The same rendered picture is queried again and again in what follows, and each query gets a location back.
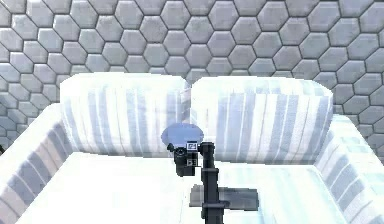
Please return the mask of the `white blue striped cushion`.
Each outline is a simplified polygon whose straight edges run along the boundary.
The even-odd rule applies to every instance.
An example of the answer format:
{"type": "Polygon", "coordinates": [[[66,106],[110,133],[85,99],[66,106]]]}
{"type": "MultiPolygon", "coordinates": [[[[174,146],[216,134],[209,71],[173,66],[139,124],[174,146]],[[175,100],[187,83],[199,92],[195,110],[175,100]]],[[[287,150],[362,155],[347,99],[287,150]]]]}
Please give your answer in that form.
{"type": "Polygon", "coordinates": [[[333,93],[284,77],[204,77],[191,88],[191,121],[215,144],[215,159],[312,164],[333,116],[333,93]]]}
{"type": "Polygon", "coordinates": [[[162,132],[189,121],[191,85],[180,76],[79,73],[60,84],[62,120],[78,152],[169,157],[162,132]]]}

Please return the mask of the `pale blue oval flatware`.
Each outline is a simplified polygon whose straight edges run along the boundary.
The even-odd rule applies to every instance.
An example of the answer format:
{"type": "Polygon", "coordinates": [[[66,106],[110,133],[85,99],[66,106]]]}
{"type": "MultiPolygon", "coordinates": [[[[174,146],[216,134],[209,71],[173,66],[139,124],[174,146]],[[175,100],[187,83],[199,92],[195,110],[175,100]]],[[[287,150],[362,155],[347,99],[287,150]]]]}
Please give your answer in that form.
{"type": "Polygon", "coordinates": [[[172,144],[175,147],[183,147],[188,141],[200,144],[203,138],[203,131],[197,125],[189,123],[174,123],[161,134],[161,140],[166,146],[172,144]]]}

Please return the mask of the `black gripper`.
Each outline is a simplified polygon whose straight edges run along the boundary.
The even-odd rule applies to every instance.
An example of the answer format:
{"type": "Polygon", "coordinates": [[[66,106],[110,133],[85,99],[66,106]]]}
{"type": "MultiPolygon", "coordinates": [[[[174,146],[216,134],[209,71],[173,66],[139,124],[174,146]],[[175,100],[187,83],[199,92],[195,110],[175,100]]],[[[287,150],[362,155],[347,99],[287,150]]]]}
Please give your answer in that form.
{"type": "Polygon", "coordinates": [[[173,154],[176,174],[179,177],[194,176],[196,167],[196,143],[187,142],[184,147],[169,143],[167,150],[173,154]]]}

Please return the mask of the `white blue striped sofa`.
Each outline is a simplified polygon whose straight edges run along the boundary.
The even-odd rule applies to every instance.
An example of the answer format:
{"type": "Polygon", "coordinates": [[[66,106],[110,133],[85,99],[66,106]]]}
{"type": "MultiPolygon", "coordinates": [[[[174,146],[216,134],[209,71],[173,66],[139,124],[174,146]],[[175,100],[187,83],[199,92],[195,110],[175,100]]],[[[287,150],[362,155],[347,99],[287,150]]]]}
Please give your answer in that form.
{"type": "MultiPolygon", "coordinates": [[[[334,110],[312,164],[215,164],[238,203],[224,224],[384,224],[384,165],[334,110]]],[[[171,153],[74,150],[59,99],[0,156],[0,224],[204,224],[190,206],[199,182],[176,174],[171,153]]]]}

